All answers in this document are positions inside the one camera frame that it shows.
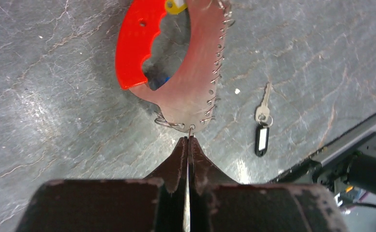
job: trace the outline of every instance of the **yellow tag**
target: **yellow tag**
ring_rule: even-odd
[[[166,0],[165,1],[165,10],[171,15],[177,15],[185,10],[188,6],[185,3],[185,0]]]

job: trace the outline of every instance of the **key blade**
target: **key blade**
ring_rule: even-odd
[[[263,95],[263,100],[262,100],[262,105],[268,106],[269,103],[269,95],[271,94],[271,89],[272,89],[272,83],[268,82],[265,90],[265,95]]]

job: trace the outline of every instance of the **black key tag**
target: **black key tag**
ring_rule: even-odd
[[[268,151],[269,126],[259,124],[256,128],[255,154],[262,157]]]

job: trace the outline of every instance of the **key ring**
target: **key ring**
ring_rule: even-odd
[[[261,114],[261,115],[259,115],[259,116],[257,117],[257,122],[259,123],[259,125],[262,125],[264,128],[269,128],[269,127],[271,127],[271,126],[273,125],[273,117],[272,117],[272,116],[268,115],[268,121],[269,121],[269,118],[271,119],[271,120],[270,120],[271,122],[270,122],[269,124],[262,122],[262,121],[259,119],[261,116],[265,116],[265,115],[264,115],[264,114]]]

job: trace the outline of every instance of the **black cable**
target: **black cable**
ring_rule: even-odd
[[[363,203],[363,202],[355,202],[355,203],[345,204],[342,207],[346,208],[346,209],[349,209],[349,208],[351,208],[353,206],[370,207],[370,208],[376,209],[376,204]]]

